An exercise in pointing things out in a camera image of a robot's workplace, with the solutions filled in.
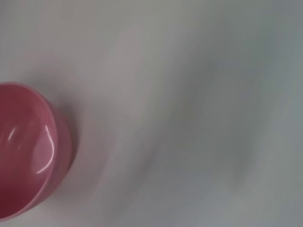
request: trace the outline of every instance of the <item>white table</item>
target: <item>white table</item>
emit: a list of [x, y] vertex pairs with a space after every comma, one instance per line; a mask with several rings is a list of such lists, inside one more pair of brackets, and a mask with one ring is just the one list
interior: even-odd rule
[[78, 129], [47, 201], [0, 227], [298, 227], [300, 1], [2, 0], [0, 81]]

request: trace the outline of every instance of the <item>pink bowl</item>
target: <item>pink bowl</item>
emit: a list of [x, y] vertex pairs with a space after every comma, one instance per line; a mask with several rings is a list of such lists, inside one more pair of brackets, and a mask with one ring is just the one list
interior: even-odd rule
[[0, 221], [50, 196], [70, 162], [71, 136], [61, 114], [33, 89], [0, 83]]

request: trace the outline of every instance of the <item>bowl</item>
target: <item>bowl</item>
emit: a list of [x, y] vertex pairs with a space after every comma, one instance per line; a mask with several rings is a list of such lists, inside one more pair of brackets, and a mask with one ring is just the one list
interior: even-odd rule
[[48, 198], [70, 163], [63, 116], [32, 88], [0, 83], [0, 221]]

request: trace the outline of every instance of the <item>bowl rim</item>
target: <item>bowl rim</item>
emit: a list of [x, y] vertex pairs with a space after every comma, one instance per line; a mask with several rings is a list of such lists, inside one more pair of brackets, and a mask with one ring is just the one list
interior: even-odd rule
[[[54, 132], [53, 132], [54, 155], [53, 155], [53, 160], [56, 160], [56, 158], [57, 158], [57, 150], [58, 150], [58, 126], [57, 126], [57, 122], [56, 122], [55, 117], [54, 117], [53, 110], [52, 110], [52, 108], [50, 106], [50, 103], [48, 103], [47, 99], [44, 98], [42, 96], [42, 94], [40, 94], [38, 91], [36, 91], [34, 88], [32, 88], [32, 87], [30, 87], [28, 85], [25, 85], [25, 84], [22, 84], [22, 83], [18, 83], [18, 82], [1, 82], [0, 83], [0, 87], [1, 86], [16, 86], [16, 87], [24, 88], [27, 91], [29, 91], [32, 94], [34, 94], [43, 103], [43, 105], [46, 107], [47, 113], [50, 115], [51, 121], [52, 121], [53, 126], [54, 126]], [[36, 195], [32, 198], [32, 200], [30, 200], [28, 204], [26, 204], [23, 208], [21, 208], [17, 212], [15, 212], [15, 213], [7, 216], [7, 217], [0, 218], [0, 222], [9, 220], [9, 219], [14, 218], [16, 216], [19, 216], [20, 214], [26, 212], [27, 210], [31, 209], [35, 205], [35, 203], [39, 200], [39, 198], [43, 194], [44, 190], [46, 189], [48, 183], [50, 182], [51, 177], [53, 176], [54, 163], [55, 162], [53, 162], [52, 165], [50, 166], [51, 169], [50, 169], [48, 175], [46, 176], [46, 178], [44, 180], [44, 183], [42, 184], [42, 186], [40, 187], [40, 189], [36, 193]]]

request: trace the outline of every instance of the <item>blurry background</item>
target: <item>blurry background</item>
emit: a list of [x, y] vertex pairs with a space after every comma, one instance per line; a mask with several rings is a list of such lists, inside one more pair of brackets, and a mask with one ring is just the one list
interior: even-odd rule
[[298, 227], [303, 2], [0, 0], [0, 82], [69, 118], [73, 166], [0, 227]]

